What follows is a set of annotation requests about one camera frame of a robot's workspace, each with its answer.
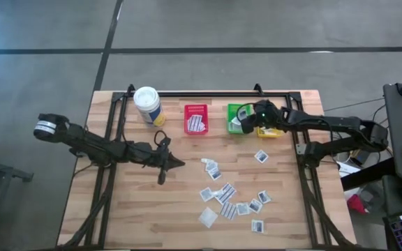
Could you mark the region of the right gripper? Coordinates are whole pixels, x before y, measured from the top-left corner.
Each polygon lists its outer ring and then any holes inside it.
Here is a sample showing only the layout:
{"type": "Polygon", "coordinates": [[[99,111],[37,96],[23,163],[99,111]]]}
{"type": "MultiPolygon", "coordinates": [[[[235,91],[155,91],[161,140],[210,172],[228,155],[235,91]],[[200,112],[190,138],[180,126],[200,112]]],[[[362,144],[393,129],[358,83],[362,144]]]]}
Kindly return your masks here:
{"type": "Polygon", "coordinates": [[[269,100],[260,100],[254,103],[247,103],[251,105],[246,107],[249,114],[246,119],[241,122],[244,134],[249,134],[254,131],[254,128],[275,128],[287,132],[283,120],[283,113],[278,109],[274,103],[269,100]]]}

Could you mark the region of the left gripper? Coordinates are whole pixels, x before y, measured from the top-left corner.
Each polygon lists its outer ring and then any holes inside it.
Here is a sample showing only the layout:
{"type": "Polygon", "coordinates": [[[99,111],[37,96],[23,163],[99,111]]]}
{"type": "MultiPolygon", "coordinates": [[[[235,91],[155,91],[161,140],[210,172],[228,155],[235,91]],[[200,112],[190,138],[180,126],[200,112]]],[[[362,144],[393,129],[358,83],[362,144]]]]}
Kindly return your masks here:
{"type": "Polygon", "coordinates": [[[143,166],[155,167],[160,170],[157,183],[163,185],[166,179],[166,173],[170,169],[183,167],[184,161],[174,157],[170,154],[168,146],[171,139],[164,137],[155,151],[150,153],[150,156],[145,160],[143,166]]]}

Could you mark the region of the green plastic basket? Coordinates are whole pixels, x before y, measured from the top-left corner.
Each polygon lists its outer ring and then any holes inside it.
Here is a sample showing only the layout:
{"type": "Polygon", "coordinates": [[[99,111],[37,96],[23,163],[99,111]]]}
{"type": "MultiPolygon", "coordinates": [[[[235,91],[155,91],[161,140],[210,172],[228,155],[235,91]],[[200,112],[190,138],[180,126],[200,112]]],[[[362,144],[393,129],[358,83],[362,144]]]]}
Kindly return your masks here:
{"type": "Polygon", "coordinates": [[[251,105],[243,106],[242,104],[233,104],[233,103],[228,104],[228,123],[227,123],[227,129],[228,129],[228,124],[231,123],[231,120],[232,120],[234,117],[237,117],[238,111],[239,111],[241,108],[246,109],[246,107],[248,107],[248,106],[251,106],[251,105]]]}

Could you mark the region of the yellow plastic basket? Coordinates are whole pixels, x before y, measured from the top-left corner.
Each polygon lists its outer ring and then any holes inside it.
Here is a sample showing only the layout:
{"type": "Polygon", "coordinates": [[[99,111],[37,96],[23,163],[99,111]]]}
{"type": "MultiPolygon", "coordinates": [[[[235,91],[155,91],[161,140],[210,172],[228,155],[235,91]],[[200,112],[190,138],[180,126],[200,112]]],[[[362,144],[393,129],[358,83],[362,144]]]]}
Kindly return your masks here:
{"type": "Polygon", "coordinates": [[[275,128],[257,128],[256,132],[257,136],[261,138],[277,138],[285,134],[282,130],[275,128]]]}

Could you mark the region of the red plastic basket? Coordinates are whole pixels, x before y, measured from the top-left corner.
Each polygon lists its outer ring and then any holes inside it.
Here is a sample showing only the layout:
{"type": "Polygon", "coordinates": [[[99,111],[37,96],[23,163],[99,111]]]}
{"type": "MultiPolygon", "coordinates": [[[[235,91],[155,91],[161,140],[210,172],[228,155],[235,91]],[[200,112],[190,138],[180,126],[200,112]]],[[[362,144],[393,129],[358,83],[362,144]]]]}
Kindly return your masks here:
{"type": "Polygon", "coordinates": [[[184,132],[187,135],[205,135],[209,131],[209,124],[208,124],[208,111],[207,105],[185,105],[184,106],[184,132]],[[204,132],[189,132],[187,130],[187,123],[188,120],[192,115],[199,114],[203,116],[202,122],[206,125],[206,130],[204,132]]]}

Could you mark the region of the white gauze pad packet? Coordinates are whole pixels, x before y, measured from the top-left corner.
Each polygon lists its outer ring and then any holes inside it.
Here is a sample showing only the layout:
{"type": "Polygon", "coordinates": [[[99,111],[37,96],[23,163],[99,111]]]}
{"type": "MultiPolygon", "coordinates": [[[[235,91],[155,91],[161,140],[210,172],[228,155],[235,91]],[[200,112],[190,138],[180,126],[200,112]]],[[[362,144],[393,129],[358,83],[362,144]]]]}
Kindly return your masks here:
{"type": "Polygon", "coordinates": [[[201,213],[198,220],[207,228],[211,228],[217,218],[218,215],[212,209],[206,207],[206,209],[203,210],[203,212],[201,213]]]}

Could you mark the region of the wipes canister with white lid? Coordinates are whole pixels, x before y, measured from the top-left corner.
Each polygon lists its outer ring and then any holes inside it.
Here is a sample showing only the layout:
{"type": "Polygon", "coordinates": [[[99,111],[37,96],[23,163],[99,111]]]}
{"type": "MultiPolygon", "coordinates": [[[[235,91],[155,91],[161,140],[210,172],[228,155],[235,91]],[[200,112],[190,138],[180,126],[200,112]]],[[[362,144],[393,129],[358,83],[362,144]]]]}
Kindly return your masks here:
{"type": "Polygon", "coordinates": [[[135,91],[133,102],[145,123],[160,127],[165,123],[160,96],[156,89],[143,86],[135,91]]]}

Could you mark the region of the white paper sheet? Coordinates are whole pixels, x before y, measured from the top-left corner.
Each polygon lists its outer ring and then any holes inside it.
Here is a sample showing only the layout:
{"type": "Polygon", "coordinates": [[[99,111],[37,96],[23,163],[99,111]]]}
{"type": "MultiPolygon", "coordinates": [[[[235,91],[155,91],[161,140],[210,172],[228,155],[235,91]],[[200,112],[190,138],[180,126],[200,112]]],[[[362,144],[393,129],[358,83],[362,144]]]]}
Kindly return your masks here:
{"type": "Polygon", "coordinates": [[[349,174],[353,174],[356,172],[359,172],[360,168],[354,167],[352,165],[348,165],[347,163],[344,162],[338,162],[338,172],[340,177],[347,176],[349,174]]]}

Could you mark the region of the black power brick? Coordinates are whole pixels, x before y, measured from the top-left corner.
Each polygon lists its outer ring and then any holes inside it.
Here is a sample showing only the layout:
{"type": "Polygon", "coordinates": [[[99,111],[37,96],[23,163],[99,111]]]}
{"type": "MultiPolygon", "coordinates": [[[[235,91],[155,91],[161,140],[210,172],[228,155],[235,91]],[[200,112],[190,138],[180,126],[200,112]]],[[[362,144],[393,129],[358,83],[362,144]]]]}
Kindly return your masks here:
{"type": "Polygon", "coordinates": [[[358,149],[350,152],[350,160],[354,164],[362,166],[368,160],[370,155],[370,152],[358,149]]]}

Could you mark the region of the red object on floor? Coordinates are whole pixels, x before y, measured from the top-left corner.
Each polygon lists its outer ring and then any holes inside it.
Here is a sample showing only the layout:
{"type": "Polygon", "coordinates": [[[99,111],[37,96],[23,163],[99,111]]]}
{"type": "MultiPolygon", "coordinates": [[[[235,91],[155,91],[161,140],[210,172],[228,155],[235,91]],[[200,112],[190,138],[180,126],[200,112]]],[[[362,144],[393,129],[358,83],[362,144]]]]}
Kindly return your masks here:
{"type": "Polygon", "coordinates": [[[362,200],[358,194],[353,194],[347,200],[348,208],[360,214],[367,214],[369,211],[364,207],[362,200]]]}

